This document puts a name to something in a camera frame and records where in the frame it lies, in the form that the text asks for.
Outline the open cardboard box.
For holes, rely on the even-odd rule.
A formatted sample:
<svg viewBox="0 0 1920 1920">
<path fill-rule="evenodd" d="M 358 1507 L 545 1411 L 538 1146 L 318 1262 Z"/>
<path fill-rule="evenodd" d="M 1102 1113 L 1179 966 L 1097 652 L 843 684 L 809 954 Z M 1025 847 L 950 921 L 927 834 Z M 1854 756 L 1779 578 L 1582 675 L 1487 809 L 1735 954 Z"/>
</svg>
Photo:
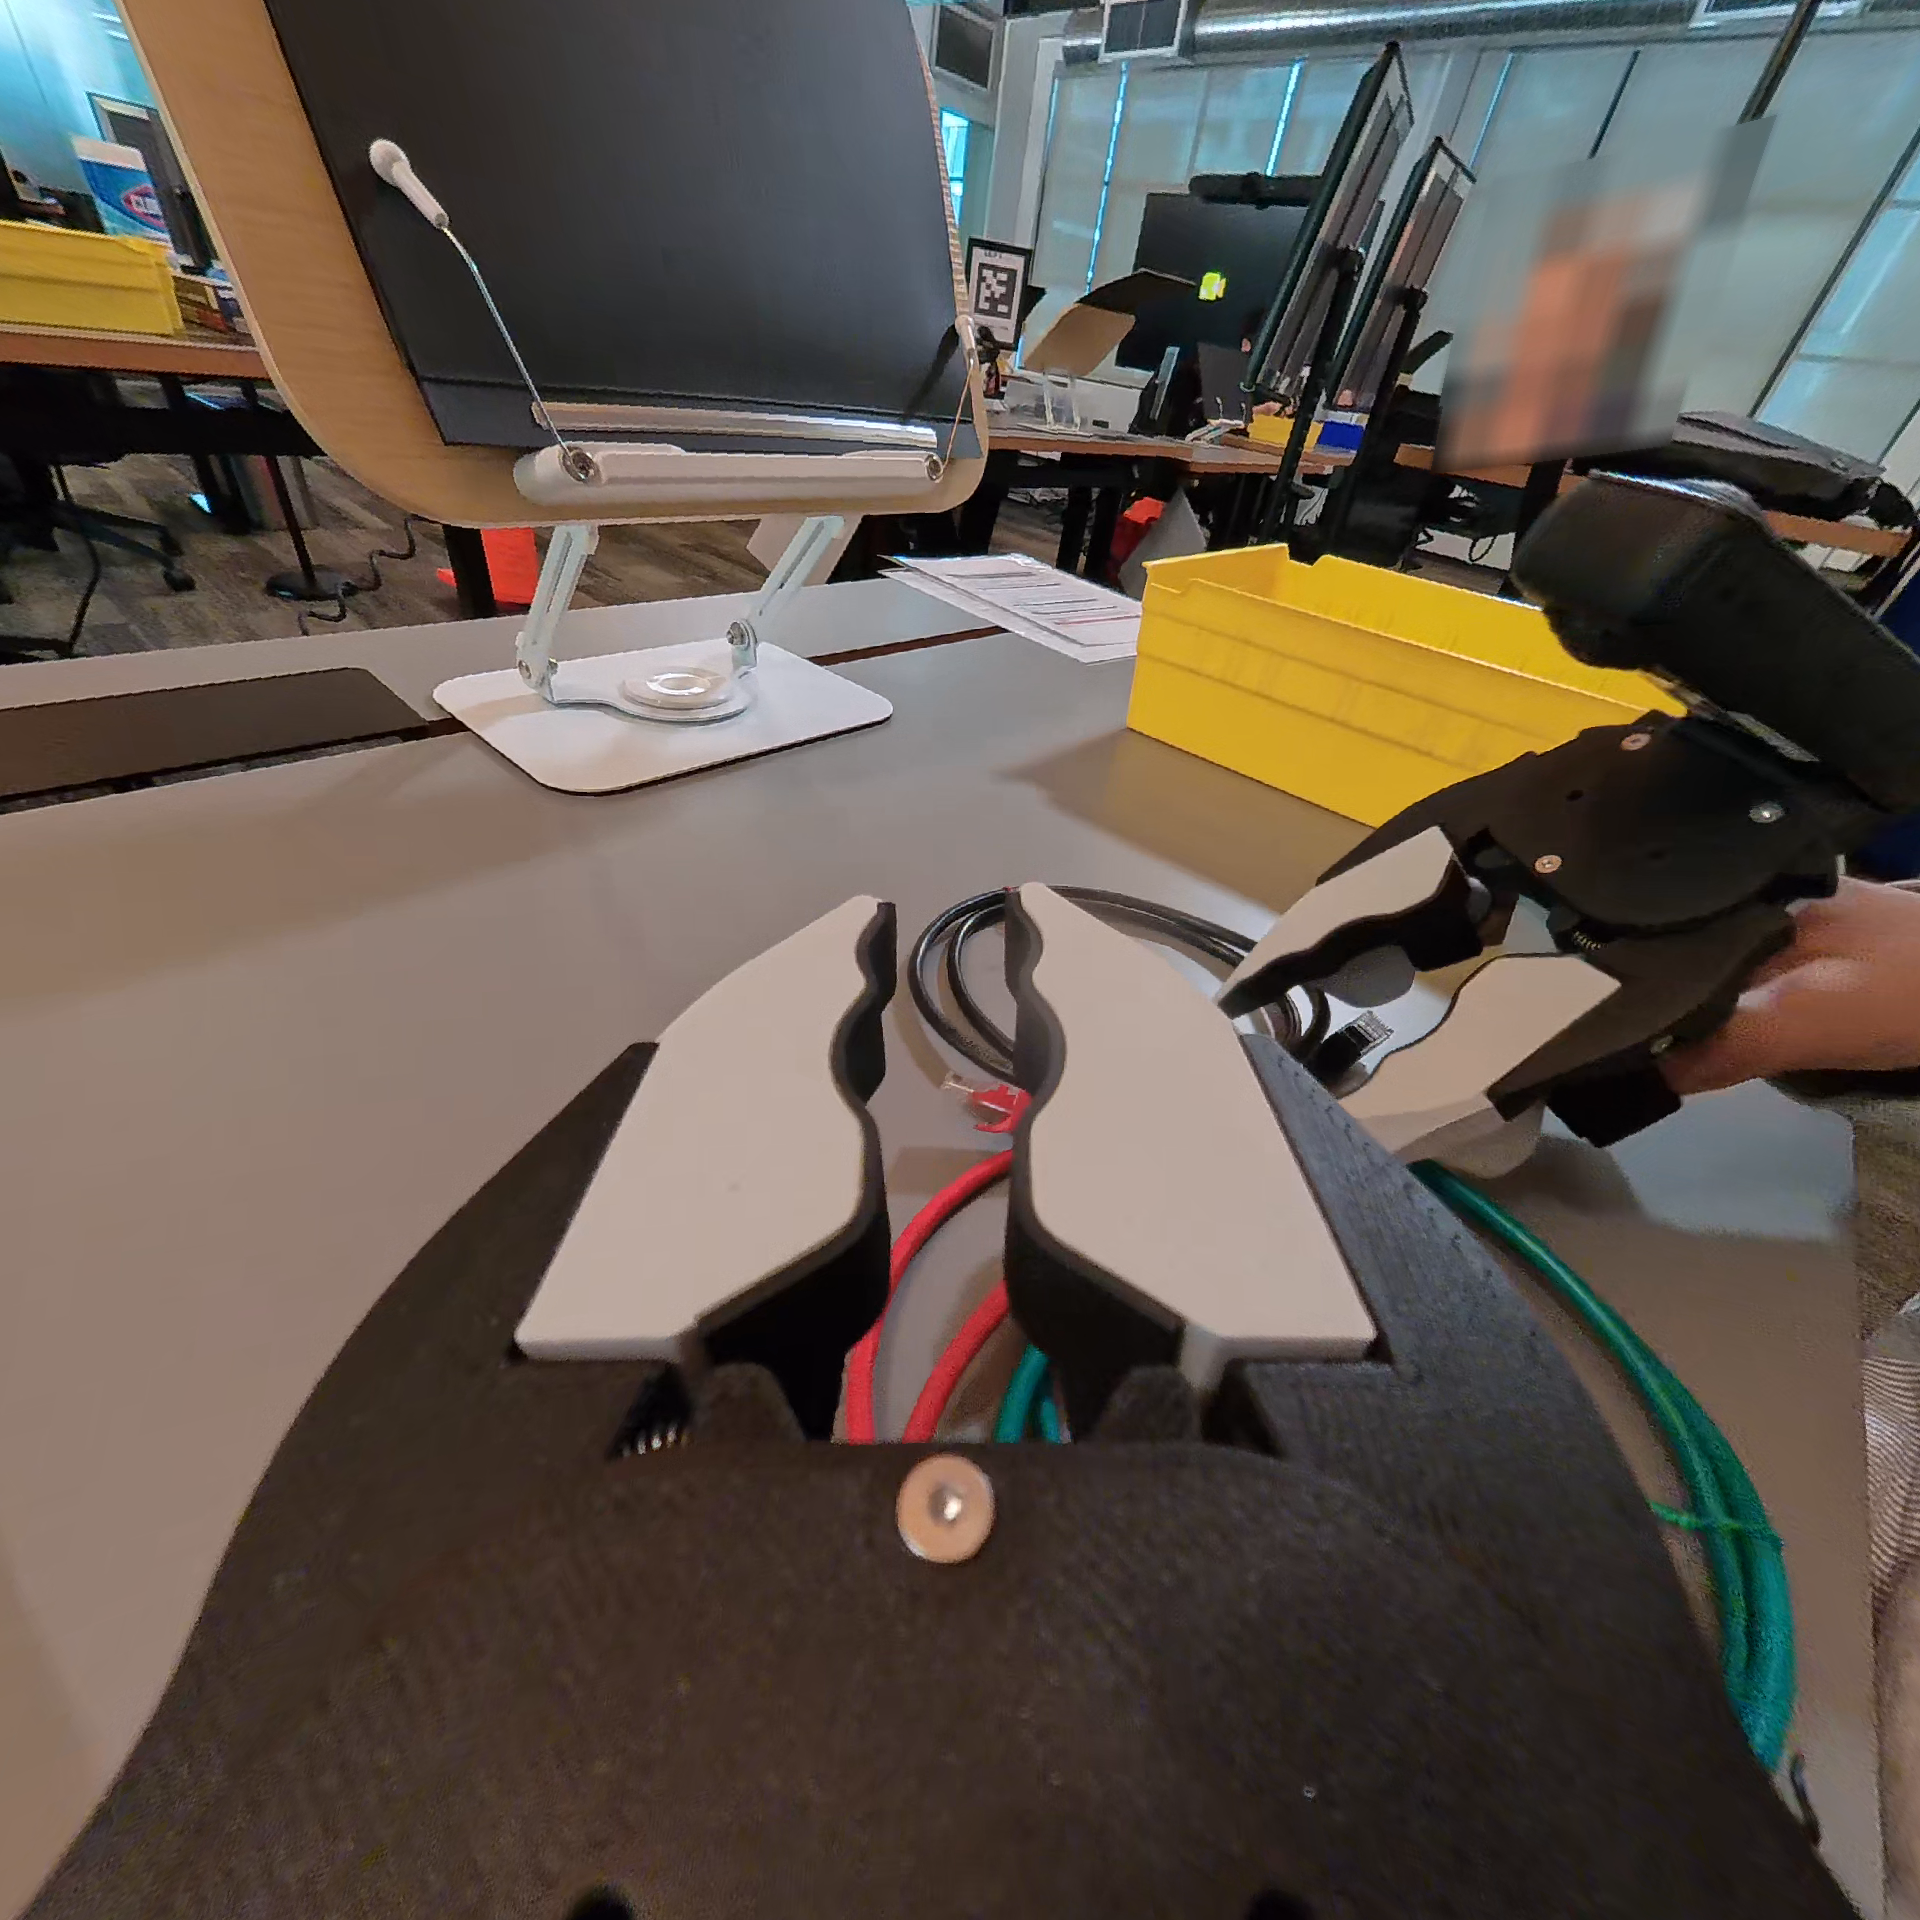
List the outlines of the open cardboard box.
<svg viewBox="0 0 1920 1920">
<path fill-rule="evenodd" d="M 1024 342 L 1021 372 L 1032 378 L 1090 378 L 1107 360 L 1151 302 L 1185 297 L 1197 281 L 1135 270 L 1111 279 L 1066 305 L 1041 334 Z"/>
</svg>

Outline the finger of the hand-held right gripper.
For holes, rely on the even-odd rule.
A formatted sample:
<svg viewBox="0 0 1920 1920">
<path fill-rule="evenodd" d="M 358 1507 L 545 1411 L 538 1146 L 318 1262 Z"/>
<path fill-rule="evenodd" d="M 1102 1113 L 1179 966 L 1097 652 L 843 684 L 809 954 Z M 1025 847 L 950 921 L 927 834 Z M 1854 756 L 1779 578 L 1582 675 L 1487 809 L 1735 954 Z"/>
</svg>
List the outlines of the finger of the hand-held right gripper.
<svg viewBox="0 0 1920 1920">
<path fill-rule="evenodd" d="M 1537 1143 L 1544 1098 L 1498 1089 L 1618 993 L 1618 978 L 1574 954 L 1494 952 L 1432 1026 L 1336 1103 L 1402 1164 L 1505 1172 Z"/>
<path fill-rule="evenodd" d="M 1216 1006 L 1248 1017 L 1291 990 L 1383 1006 L 1417 977 L 1474 961 L 1498 935 L 1494 891 L 1440 830 L 1421 830 L 1319 881 L 1237 966 Z"/>
</svg>

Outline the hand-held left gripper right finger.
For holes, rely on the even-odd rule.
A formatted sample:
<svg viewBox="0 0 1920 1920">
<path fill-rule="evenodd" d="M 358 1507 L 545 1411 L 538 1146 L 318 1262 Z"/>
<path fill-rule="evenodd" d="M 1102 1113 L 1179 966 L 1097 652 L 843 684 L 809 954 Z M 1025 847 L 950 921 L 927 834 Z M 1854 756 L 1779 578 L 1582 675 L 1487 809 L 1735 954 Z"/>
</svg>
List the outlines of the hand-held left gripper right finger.
<svg viewBox="0 0 1920 1920">
<path fill-rule="evenodd" d="M 1375 1320 L 1238 1030 L 1163 954 L 1024 882 L 1006 904 L 1007 1272 L 1055 1363 L 1359 1360 Z"/>
</svg>

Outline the small marker board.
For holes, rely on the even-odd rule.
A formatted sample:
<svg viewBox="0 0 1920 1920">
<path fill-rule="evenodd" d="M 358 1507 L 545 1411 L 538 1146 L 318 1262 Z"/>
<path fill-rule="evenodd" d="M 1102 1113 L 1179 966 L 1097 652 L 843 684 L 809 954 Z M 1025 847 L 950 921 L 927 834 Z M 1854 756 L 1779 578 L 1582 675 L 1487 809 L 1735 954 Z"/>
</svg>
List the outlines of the small marker board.
<svg viewBox="0 0 1920 1920">
<path fill-rule="evenodd" d="M 1024 318 L 1038 291 L 1032 286 L 1034 249 L 971 236 L 963 251 L 963 294 L 971 318 L 975 360 L 983 368 L 999 364 L 1018 347 Z"/>
</svg>

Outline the printed paper sheet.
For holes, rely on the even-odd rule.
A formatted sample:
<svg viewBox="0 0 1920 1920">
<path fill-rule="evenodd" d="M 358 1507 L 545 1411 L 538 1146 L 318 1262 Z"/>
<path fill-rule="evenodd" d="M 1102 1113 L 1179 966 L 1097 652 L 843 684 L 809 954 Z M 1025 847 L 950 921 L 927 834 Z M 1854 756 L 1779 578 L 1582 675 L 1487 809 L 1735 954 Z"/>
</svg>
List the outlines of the printed paper sheet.
<svg viewBox="0 0 1920 1920">
<path fill-rule="evenodd" d="M 896 558 L 887 572 L 899 586 L 1075 663 L 1135 659 L 1137 602 L 1029 555 Z"/>
</svg>

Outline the small yellow bin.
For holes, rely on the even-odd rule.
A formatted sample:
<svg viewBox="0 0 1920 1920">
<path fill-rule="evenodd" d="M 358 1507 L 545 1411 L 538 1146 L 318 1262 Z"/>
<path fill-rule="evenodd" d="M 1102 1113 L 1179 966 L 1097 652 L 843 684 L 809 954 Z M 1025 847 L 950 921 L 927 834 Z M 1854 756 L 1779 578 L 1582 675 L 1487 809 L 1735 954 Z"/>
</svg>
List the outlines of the small yellow bin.
<svg viewBox="0 0 1920 1920">
<path fill-rule="evenodd" d="M 2 326 L 184 334 L 170 249 L 147 239 L 2 222 Z"/>
</svg>

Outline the black tilted monitor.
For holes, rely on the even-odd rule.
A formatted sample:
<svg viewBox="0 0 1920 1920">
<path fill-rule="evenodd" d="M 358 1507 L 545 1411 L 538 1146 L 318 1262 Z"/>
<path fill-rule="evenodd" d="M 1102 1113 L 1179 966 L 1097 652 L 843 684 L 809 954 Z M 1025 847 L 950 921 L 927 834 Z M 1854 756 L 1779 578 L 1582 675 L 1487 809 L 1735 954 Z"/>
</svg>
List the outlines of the black tilted monitor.
<svg viewBox="0 0 1920 1920">
<path fill-rule="evenodd" d="M 1325 408 L 1366 415 L 1395 378 L 1394 342 L 1405 315 L 1418 318 L 1477 177 L 1437 135 L 1413 167 L 1392 215 L 1366 256 L 1357 296 L 1327 376 Z"/>
<path fill-rule="evenodd" d="M 1295 249 L 1250 350 L 1257 401 L 1320 393 L 1357 289 L 1366 239 L 1402 146 L 1413 102 L 1401 46 L 1366 66 L 1336 132 Z"/>
</svg>

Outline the white metal stand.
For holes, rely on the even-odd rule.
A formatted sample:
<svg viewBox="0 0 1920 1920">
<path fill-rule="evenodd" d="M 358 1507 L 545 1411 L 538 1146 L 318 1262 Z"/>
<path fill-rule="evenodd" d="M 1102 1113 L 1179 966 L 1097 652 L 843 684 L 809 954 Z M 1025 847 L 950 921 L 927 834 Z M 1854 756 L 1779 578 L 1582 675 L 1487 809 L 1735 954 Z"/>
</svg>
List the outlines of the white metal stand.
<svg viewBox="0 0 1920 1920">
<path fill-rule="evenodd" d="M 447 679 L 435 704 L 538 787 L 568 796 L 632 791 L 669 778 L 871 730 L 890 710 L 838 688 L 816 663 L 777 646 L 787 610 L 840 535 L 875 500 L 921 499 L 955 472 L 960 427 L 975 415 L 975 330 L 952 279 L 949 342 L 927 383 L 957 360 L 960 385 L 937 435 L 905 419 L 847 410 L 595 406 L 541 396 L 489 283 L 447 210 L 403 148 L 368 146 L 374 177 L 441 234 L 482 297 L 507 347 L 534 420 L 545 435 L 518 455 L 521 499 L 555 515 L 534 599 L 513 640 L 513 675 Z M 600 531 L 613 522 L 659 522 L 666 507 L 747 507 L 769 500 L 797 518 L 759 596 L 730 616 L 721 638 L 559 662 L 559 624 Z"/>
</svg>

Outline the silver ceiling duct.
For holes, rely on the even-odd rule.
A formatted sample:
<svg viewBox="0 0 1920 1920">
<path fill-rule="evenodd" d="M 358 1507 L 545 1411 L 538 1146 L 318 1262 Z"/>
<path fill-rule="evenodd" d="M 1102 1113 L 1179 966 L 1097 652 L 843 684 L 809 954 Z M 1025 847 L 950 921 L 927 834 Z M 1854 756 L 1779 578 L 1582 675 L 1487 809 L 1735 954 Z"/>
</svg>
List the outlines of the silver ceiling duct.
<svg viewBox="0 0 1920 1920">
<path fill-rule="evenodd" d="M 1192 59 L 1294 58 L 1383 42 L 1671 42 L 1777 36 L 1793 2 L 1274 2 L 1190 4 Z"/>
</svg>

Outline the black computer monitor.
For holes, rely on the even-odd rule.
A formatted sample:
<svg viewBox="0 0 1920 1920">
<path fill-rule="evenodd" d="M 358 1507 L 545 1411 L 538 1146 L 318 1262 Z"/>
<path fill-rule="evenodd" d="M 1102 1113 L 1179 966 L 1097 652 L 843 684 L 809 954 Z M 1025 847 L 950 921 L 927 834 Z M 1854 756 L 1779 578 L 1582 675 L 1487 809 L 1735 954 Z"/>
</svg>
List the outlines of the black computer monitor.
<svg viewBox="0 0 1920 1920">
<path fill-rule="evenodd" d="M 1135 272 L 1185 281 L 1155 294 L 1115 347 L 1118 368 L 1151 372 L 1167 347 L 1246 352 L 1304 226 L 1319 177 L 1229 177 L 1253 200 L 1159 193 L 1142 201 Z"/>
</svg>

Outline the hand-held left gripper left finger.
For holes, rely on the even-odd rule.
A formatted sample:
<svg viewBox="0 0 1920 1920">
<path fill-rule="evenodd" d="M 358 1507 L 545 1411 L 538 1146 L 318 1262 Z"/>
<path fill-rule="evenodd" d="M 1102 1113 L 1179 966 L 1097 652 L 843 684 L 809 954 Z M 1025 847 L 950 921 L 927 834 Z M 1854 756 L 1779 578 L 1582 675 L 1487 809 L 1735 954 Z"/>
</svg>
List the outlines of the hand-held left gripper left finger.
<svg viewBox="0 0 1920 1920">
<path fill-rule="evenodd" d="M 896 911 L 853 896 L 694 1000 L 646 1057 L 513 1331 L 527 1360 L 702 1363 L 881 1199 L 869 1104 Z"/>
</svg>

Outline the long work table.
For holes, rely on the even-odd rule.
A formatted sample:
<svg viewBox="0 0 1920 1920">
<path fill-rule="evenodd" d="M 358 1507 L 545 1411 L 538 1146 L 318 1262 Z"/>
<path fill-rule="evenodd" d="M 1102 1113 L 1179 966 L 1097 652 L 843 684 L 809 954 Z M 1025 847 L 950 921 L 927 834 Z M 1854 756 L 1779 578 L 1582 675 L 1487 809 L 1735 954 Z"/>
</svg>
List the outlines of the long work table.
<svg viewBox="0 0 1920 1920">
<path fill-rule="evenodd" d="M 2 367 L 271 385 L 271 371 L 251 344 L 198 331 L 147 334 L 6 322 L 2 326 Z"/>
<path fill-rule="evenodd" d="M 1045 423 L 990 420 L 986 464 L 975 492 L 1021 487 L 1118 492 L 1137 470 L 1167 466 L 1200 478 L 1274 478 L 1283 447 L 1246 440 L 1160 440 L 1118 430 L 1081 430 Z M 1915 551 L 1915 527 L 1879 527 L 1863 520 L 1819 520 L 1765 510 L 1769 531 L 1793 545 L 1835 550 L 1870 561 L 1906 561 Z"/>
</svg>

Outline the large yellow plastic bin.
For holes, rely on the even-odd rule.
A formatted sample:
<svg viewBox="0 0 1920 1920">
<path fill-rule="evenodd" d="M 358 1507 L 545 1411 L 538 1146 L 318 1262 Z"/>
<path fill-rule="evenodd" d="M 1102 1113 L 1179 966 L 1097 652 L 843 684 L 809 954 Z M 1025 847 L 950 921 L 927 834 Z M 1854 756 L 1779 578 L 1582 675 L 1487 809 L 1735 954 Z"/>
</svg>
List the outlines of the large yellow plastic bin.
<svg viewBox="0 0 1920 1920">
<path fill-rule="evenodd" d="M 1346 822 L 1682 704 L 1542 610 L 1282 545 L 1145 567 L 1126 726 Z"/>
</svg>

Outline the orange traffic cone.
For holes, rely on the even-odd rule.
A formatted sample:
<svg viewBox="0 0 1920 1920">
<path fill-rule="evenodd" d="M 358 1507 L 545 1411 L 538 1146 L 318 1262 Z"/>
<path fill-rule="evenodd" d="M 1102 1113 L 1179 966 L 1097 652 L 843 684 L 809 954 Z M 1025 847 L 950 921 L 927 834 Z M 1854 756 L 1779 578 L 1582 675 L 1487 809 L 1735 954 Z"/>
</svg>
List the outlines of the orange traffic cone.
<svg viewBox="0 0 1920 1920">
<path fill-rule="evenodd" d="M 541 567 L 536 531 L 527 527 L 489 529 L 482 532 L 441 527 L 447 563 L 439 567 L 443 588 L 501 609 L 527 609 Z"/>
</svg>

